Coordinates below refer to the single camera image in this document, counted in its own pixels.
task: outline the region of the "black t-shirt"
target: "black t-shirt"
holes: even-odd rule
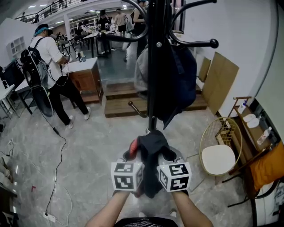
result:
[[[105,18],[100,18],[98,24],[101,25],[101,30],[109,31],[110,28],[107,28],[107,29],[106,29],[105,26],[106,26],[106,24],[111,24],[111,20],[110,20],[110,18],[107,19],[107,17],[105,17]]]
[[[178,227],[171,219],[165,218],[124,218],[114,227]]]

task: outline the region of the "red object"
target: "red object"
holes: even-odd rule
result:
[[[138,147],[138,140],[135,139],[135,140],[133,140],[133,142],[131,143],[130,148],[129,148],[130,158],[136,157],[137,147]]]

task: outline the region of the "railing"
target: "railing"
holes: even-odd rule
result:
[[[51,14],[54,14],[64,8],[70,7],[72,5],[75,5],[77,3],[84,2],[84,1],[87,1],[87,0],[59,0],[59,1],[53,2],[52,4],[48,5],[46,8],[43,8],[37,13],[20,16],[15,19],[21,20],[26,23],[37,23]]]

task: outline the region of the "white sneaker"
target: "white sneaker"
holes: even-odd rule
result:
[[[145,215],[143,212],[139,212],[138,217],[139,217],[139,218],[145,218],[146,215]]]
[[[172,209],[170,212],[170,216],[177,218],[177,211],[175,209]]]
[[[70,123],[68,125],[68,129],[72,129],[73,128],[73,123],[74,123],[74,117],[71,115],[69,117],[69,119],[70,119]]]
[[[90,117],[90,114],[91,114],[91,109],[90,109],[90,107],[87,107],[87,109],[88,109],[88,113],[84,115],[84,119],[85,119],[85,120],[88,120],[89,117]]]

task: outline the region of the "white countertop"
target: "white countertop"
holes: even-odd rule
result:
[[[21,84],[19,86],[17,86],[17,88],[15,89],[15,92],[18,92],[19,90],[28,87],[28,83],[26,81],[26,79],[23,80],[23,82],[21,82]]]
[[[99,33],[99,32],[92,33],[92,34],[90,34],[90,35],[84,37],[83,39],[88,39],[88,38],[91,38],[91,37],[95,37],[95,36],[97,36],[98,33]]]
[[[12,84],[11,86],[9,86],[8,88],[6,88],[5,90],[0,90],[0,100],[4,99],[7,97],[7,95],[12,91],[12,89],[14,88],[14,84]]]
[[[98,58],[87,59],[85,62],[71,62],[63,68],[64,73],[78,72],[82,70],[92,69]]]

